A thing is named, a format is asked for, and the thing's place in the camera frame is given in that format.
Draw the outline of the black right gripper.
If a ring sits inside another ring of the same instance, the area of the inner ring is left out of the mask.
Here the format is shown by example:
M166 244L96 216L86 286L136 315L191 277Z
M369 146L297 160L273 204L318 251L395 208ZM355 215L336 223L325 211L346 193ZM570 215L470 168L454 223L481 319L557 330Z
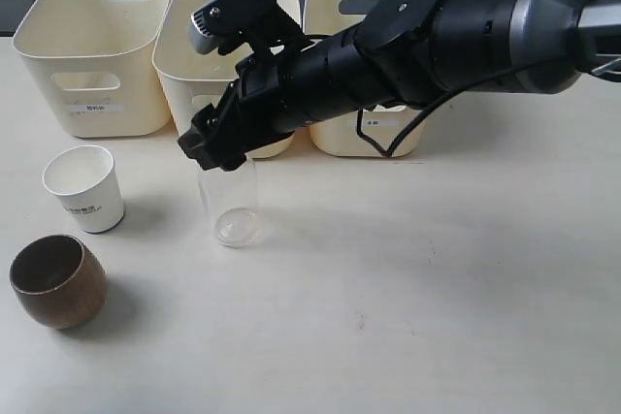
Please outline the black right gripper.
M236 171L253 150L278 143L315 122L311 92L314 48L252 53L219 102L195 113L178 145L203 171Z

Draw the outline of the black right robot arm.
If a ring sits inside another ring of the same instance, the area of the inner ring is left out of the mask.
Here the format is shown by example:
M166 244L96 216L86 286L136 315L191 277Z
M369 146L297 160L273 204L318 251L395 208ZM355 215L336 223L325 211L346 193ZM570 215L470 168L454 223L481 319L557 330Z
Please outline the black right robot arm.
M620 0L378 0L317 38L278 0L212 0L192 13L194 49L251 49L178 143L204 170L238 169L296 130L377 106L426 117L466 91L556 94L583 75L620 79Z

